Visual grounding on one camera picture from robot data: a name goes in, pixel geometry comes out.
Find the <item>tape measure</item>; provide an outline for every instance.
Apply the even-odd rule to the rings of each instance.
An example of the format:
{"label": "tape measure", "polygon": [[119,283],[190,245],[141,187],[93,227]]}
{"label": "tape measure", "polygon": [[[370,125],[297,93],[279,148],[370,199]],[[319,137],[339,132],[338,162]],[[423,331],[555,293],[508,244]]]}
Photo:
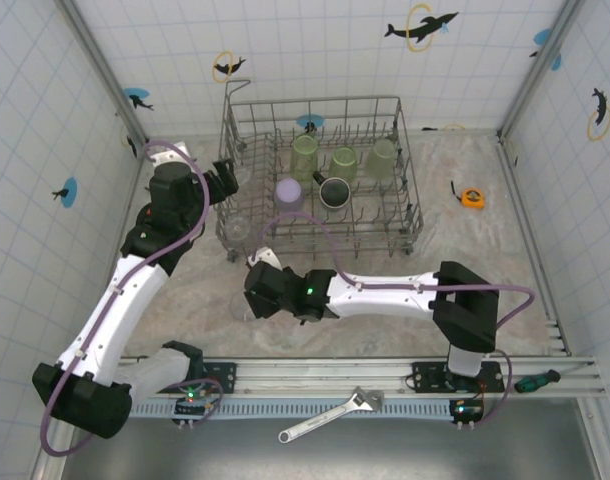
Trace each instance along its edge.
{"label": "tape measure", "polygon": [[485,206],[485,195],[478,188],[466,188],[459,197],[456,195],[454,182],[452,184],[452,193],[464,207],[481,209]]}

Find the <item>sandy floor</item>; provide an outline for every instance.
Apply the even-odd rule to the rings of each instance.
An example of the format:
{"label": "sandy floor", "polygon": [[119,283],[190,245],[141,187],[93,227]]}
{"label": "sandy floor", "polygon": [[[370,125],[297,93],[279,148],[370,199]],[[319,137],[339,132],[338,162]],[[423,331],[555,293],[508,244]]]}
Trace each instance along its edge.
{"label": "sandy floor", "polygon": [[[184,138],[190,153],[208,168],[217,159],[218,141]],[[534,288],[535,281],[493,139],[470,136],[432,136],[411,145],[425,226],[412,255],[395,252],[344,258],[346,270],[357,274],[409,275],[438,270],[442,260],[461,262],[490,283],[513,283]],[[148,201],[144,190],[152,167],[144,166],[134,207]],[[486,196],[484,210],[467,209],[452,196],[478,187]],[[133,225],[138,208],[133,208]],[[135,329],[126,354],[151,354],[175,339],[196,345],[208,356],[343,357],[444,355],[447,341],[432,323],[404,317],[327,319],[300,326],[287,314],[243,322],[230,309],[241,291],[247,269],[232,264],[214,234],[215,215],[208,218],[204,236],[185,254],[168,283],[149,305]],[[332,268],[327,257],[281,258],[283,265],[304,274],[311,268]],[[500,314],[522,296],[503,293]],[[545,313],[540,301],[507,324],[497,345],[511,354],[548,353]]]}

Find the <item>adjustable wrench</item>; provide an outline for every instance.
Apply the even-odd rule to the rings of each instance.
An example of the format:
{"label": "adjustable wrench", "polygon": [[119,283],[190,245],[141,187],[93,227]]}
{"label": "adjustable wrench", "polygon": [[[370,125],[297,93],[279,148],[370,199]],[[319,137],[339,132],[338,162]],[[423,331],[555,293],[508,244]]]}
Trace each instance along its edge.
{"label": "adjustable wrench", "polygon": [[341,418],[350,412],[363,410],[366,412],[378,412],[383,406],[383,392],[380,390],[372,390],[370,392],[363,391],[362,388],[356,387],[350,399],[343,405],[334,407],[331,410],[321,413],[309,420],[294,425],[292,428],[283,430],[278,434],[278,441],[281,443],[289,443],[302,437],[306,433],[316,430],[318,427]]}

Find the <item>dish rack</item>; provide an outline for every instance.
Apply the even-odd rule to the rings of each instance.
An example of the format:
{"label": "dish rack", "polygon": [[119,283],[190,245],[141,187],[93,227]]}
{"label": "dish rack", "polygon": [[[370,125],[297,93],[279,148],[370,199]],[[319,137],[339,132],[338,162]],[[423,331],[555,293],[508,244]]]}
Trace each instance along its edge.
{"label": "dish rack", "polygon": [[[423,228],[423,216],[400,98],[383,95],[233,101],[233,94],[250,83],[229,81],[223,105],[219,159],[233,159],[235,172],[243,172],[238,175],[239,193],[215,208],[216,235],[228,251],[228,260],[233,262],[240,254],[248,255],[258,248],[262,228],[281,213],[274,205],[274,190],[280,180],[290,176],[292,142],[306,129],[318,140],[323,176],[328,176],[333,151],[343,145],[356,150],[358,175],[343,210],[326,211],[314,181],[304,187],[302,210],[326,225],[339,252],[353,252],[356,258],[360,251],[387,251],[392,256],[402,250],[410,254]],[[379,182],[368,178],[363,166],[374,142],[383,137],[396,144],[398,158],[393,176]],[[243,238],[228,235],[228,222],[245,224]],[[281,220],[262,244],[276,254],[312,254],[314,259],[316,254],[331,251],[320,227],[304,218]]]}

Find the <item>white tiled wall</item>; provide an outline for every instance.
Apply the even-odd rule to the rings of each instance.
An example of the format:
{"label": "white tiled wall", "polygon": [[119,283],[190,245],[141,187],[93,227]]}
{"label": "white tiled wall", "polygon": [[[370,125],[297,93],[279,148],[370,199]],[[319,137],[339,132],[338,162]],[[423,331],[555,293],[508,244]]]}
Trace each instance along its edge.
{"label": "white tiled wall", "polygon": [[[0,478],[27,478],[30,383],[86,321],[113,259],[136,161],[53,0],[0,0]],[[78,181],[70,209],[52,191]]]}
{"label": "white tiled wall", "polygon": [[[414,53],[405,38],[384,35],[388,23],[404,30],[419,3],[431,13],[417,8],[410,28],[428,15],[458,15],[448,33],[437,32],[427,50]],[[212,71],[223,51],[246,59],[233,79],[254,81],[239,99],[394,93],[403,98],[408,127],[498,128],[540,49],[535,35],[552,26],[563,0],[78,4],[122,86],[150,93],[145,103],[154,111],[136,109],[147,132],[195,135],[220,131],[224,85]]]}
{"label": "white tiled wall", "polygon": [[512,139],[541,253],[574,353],[595,355],[610,395],[610,0],[589,0]]}

